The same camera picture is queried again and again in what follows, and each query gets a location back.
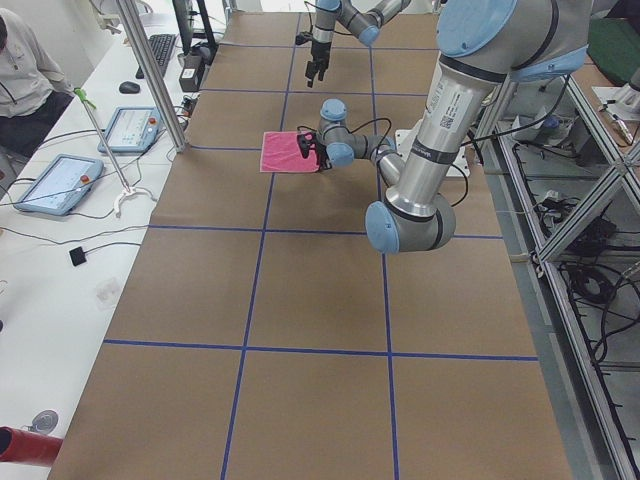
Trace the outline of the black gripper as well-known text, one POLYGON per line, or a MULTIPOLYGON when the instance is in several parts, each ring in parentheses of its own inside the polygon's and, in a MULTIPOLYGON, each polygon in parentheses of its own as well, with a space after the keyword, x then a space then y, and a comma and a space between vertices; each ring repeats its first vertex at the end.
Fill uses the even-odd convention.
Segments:
POLYGON ((309 88, 312 88, 314 85, 315 73, 317 73, 319 81, 324 80, 324 75, 329 66, 330 52, 330 42, 312 41, 312 60, 307 62, 305 70, 305 78, 309 88))
POLYGON ((312 135, 311 150, 315 152, 316 164, 321 172, 332 169, 326 147, 320 142, 316 133, 312 135))

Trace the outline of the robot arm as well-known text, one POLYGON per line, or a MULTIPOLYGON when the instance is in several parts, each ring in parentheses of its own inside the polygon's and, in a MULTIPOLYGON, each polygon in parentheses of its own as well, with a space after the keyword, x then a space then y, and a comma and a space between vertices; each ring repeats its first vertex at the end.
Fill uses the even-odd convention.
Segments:
POLYGON ((366 210, 370 244, 384 254, 434 250, 456 228, 440 186, 483 100, 505 79, 546 80, 579 69, 589 1, 449 1, 439 16, 438 68, 407 154, 380 135, 357 135, 346 106, 323 103, 316 144, 332 166, 368 159, 388 187, 366 210))
POLYGON ((311 43, 311 59, 306 64, 305 78, 311 88, 314 81, 322 81, 329 68, 330 54, 337 24, 344 27, 361 44, 370 47, 381 28, 405 10, 410 1, 380 1, 367 12, 359 11, 351 1, 327 0, 315 2, 315 19, 309 31, 296 36, 295 44, 311 43))

